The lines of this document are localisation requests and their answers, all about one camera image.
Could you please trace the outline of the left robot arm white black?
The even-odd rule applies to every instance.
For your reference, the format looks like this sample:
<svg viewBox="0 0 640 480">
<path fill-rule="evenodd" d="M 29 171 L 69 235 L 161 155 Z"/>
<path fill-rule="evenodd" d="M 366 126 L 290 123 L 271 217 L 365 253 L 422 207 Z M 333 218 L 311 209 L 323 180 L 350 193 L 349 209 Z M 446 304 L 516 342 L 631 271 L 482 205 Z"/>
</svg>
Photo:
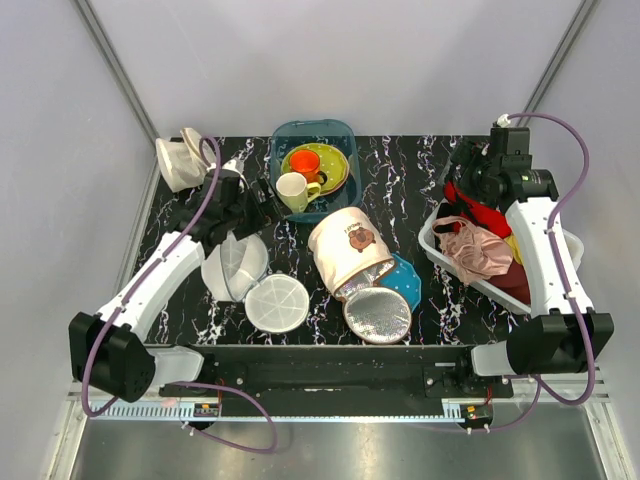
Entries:
<svg viewBox="0 0 640 480">
<path fill-rule="evenodd" d="M 174 383 L 196 396 L 208 394 L 216 372 L 203 355 L 184 346 L 148 347 L 149 330 L 183 281 L 227 237 L 242 240 L 283 216 L 265 179 L 249 184 L 234 169 L 208 172 L 198 196 L 173 214 L 156 250 L 123 290 L 96 313 L 71 320 L 71 371 L 82 401 L 95 388 L 135 402 L 152 387 Z"/>
</svg>

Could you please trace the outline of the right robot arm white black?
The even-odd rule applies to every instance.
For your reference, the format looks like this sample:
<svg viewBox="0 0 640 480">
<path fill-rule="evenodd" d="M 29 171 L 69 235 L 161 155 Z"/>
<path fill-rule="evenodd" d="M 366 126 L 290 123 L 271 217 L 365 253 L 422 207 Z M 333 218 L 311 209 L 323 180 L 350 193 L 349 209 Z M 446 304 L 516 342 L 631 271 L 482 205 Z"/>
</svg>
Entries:
<svg viewBox="0 0 640 480">
<path fill-rule="evenodd" d="M 558 212 L 552 174 L 532 166 L 527 128 L 492 128 L 486 147 L 462 141 L 451 154 L 448 180 L 465 197 L 497 208 L 515 235 L 530 292 L 530 319 L 507 340 L 478 346 L 454 371 L 466 396 L 486 389 L 490 376 L 582 373 L 614 332 L 574 268 Z"/>
</svg>

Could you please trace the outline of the beige mesh bra laundry bag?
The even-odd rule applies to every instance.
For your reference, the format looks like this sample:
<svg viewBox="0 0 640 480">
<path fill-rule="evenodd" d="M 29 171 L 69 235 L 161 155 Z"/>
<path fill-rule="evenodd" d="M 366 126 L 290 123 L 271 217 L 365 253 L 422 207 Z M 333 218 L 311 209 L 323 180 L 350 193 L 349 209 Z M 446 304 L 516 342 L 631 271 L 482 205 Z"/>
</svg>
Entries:
<svg viewBox="0 0 640 480">
<path fill-rule="evenodd" d="M 200 152 L 202 135 L 186 127 L 173 139 L 155 139 L 156 158 L 166 185 L 173 193 L 201 186 L 210 168 L 216 165 L 213 148 L 204 144 Z"/>
</svg>

